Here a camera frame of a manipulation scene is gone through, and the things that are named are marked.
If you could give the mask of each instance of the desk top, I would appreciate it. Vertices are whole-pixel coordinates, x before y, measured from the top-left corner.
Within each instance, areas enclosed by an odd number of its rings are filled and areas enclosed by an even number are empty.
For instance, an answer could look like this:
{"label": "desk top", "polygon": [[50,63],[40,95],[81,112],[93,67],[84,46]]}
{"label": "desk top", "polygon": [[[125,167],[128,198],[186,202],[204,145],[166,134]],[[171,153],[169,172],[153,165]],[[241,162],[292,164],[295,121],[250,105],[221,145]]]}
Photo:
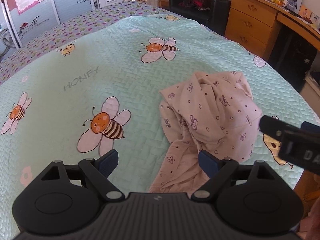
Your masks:
{"label": "desk top", "polygon": [[291,20],[293,20],[294,22],[296,22],[297,24],[299,24],[300,26],[305,28],[308,32],[310,32],[314,37],[316,37],[320,41],[320,33],[317,32],[309,24],[305,23],[301,18],[298,18],[298,17],[292,15],[290,12],[287,12],[282,7],[276,5],[275,3],[271,3],[270,1],[267,1],[267,0],[256,0],[256,1],[259,1],[261,3],[264,3],[264,4],[268,5],[268,6],[276,9],[280,13],[284,14],[285,16],[287,16],[288,18],[290,18]]}

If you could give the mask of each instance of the bed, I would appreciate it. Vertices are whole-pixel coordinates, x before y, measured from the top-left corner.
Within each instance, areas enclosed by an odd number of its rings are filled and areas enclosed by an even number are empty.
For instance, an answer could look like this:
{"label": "bed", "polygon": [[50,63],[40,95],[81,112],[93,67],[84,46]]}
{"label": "bed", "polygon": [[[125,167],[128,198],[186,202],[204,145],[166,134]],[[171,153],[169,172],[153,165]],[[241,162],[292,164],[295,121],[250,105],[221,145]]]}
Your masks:
{"label": "bed", "polygon": [[[115,18],[110,10],[120,10],[116,16],[123,19],[106,18]],[[1,63],[6,67],[0,85],[1,238],[18,232],[11,215],[13,200],[52,160],[75,164],[114,148],[119,165],[109,180],[125,194],[147,191],[169,147],[158,110],[159,90],[195,71],[242,71],[263,114],[296,126],[316,123],[303,98],[262,59],[195,21],[168,14],[132,1],[102,8],[45,33]],[[101,18],[107,28],[95,27]],[[89,24],[96,31],[84,35],[92,31]],[[84,28],[80,38],[77,28]],[[160,53],[156,60],[145,60],[145,46],[155,38],[176,47],[175,56]],[[8,69],[10,60],[14,62]],[[83,138],[93,129],[90,121],[104,109],[121,128],[108,142],[92,134],[96,141],[83,147]],[[280,165],[272,150],[260,133],[245,164],[265,160],[294,188],[303,170]]]}

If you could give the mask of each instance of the cartoon bee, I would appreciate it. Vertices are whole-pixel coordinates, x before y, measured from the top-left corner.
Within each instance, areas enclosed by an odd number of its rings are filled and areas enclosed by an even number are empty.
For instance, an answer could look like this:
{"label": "cartoon bee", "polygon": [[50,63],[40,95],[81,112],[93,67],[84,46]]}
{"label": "cartoon bee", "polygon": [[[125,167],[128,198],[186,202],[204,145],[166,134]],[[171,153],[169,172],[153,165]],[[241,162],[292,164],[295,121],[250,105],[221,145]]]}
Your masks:
{"label": "cartoon bee", "polygon": [[124,126],[131,118],[129,110],[119,112],[119,101],[115,97],[107,98],[101,108],[101,113],[94,115],[92,108],[92,115],[90,129],[83,133],[78,141],[77,149],[81,153],[90,152],[99,146],[99,154],[103,156],[108,151],[113,149],[113,142],[116,139],[125,138],[123,136]]}
{"label": "cartoon bee", "polygon": [[70,55],[70,53],[73,52],[75,48],[76,46],[73,43],[71,43],[64,49],[58,49],[58,51],[61,51],[61,54],[65,57],[66,55]]}
{"label": "cartoon bee", "polygon": [[281,142],[277,141],[276,139],[273,139],[272,137],[263,134],[263,142],[264,144],[267,146],[267,148],[269,149],[269,151],[271,152],[274,160],[281,166],[287,164],[288,162],[282,160],[279,158],[278,154],[279,154],[279,150],[281,147]]}
{"label": "cartoon bee", "polygon": [[175,17],[174,15],[170,15],[170,14],[166,15],[165,17],[158,16],[157,18],[162,18],[162,19],[166,19],[168,21],[174,21],[174,22],[180,21],[180,18]]}
{"label": "cartoon bee", "polygon": [[143,63],[155,62],[160,59],[162,55],[166,60],[173,60],[176,56],[174,52],[177,51],[178,48],[175,47],[176,40],[174,38],[169,38],[167,42],[161,38],[151,38],[149,43],[150,44],[148,46],[141,43],[141,45],[145,46],[145,49],[148,51],[141,57],[141,61]]}
{"label": "cartoon bee", "polygon": [[23,93],[19,99],[18,104],[13,108],[13,110],[9,113],[8,120],[4,123],[1,129],[1,134],[6,133],[10,129],[10,134],[16,130],[18,121],[24,117],[26,109],[31,104],[32,98],[28,98],[27,93]]}

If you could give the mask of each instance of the quilted bedspread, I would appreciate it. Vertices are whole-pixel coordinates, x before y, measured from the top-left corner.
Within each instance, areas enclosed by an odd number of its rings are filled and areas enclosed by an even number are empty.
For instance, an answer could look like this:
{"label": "quilted bedspread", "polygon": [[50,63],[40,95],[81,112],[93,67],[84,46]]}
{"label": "quilted bedspread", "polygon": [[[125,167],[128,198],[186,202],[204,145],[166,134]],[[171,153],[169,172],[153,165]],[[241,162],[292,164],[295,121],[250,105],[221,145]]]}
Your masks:
{"label": "quilted bedspread", "polygon": [[[150,43],[156,57],[146,56]],[[110,181],[125,194],[147,191],[169,147],[159,90],[195,71],[242,71],[263,114],[295,126],[316,123],[289,83],[239,44],[189,19],[122,19],[43,55],[0,86],[2,238],[16,234],[13,200],[52,160],[76,164],[114,148],[119,165]],[[246,164],[263,159],[294,187],[302,169],[279,165],[267,145],[260,133]]]}

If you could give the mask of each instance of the silver screw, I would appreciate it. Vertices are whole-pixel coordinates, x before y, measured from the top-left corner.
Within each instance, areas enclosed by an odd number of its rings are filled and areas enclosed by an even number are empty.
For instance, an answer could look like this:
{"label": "silver screw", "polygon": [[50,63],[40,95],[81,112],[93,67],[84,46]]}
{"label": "silver screw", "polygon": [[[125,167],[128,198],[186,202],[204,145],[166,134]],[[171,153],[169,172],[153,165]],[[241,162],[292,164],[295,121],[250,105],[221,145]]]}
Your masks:
{"label": "silver screw", "polygon": [[109,199],[118,199],[122,197],[122,194],[119,191],[110,191],[106,194],[106,196]]}
{"label": "silver screw", "polygon": [[210,196],[210,193],[206,190],[197,190],[193,195],[196,198],[208,198]]}

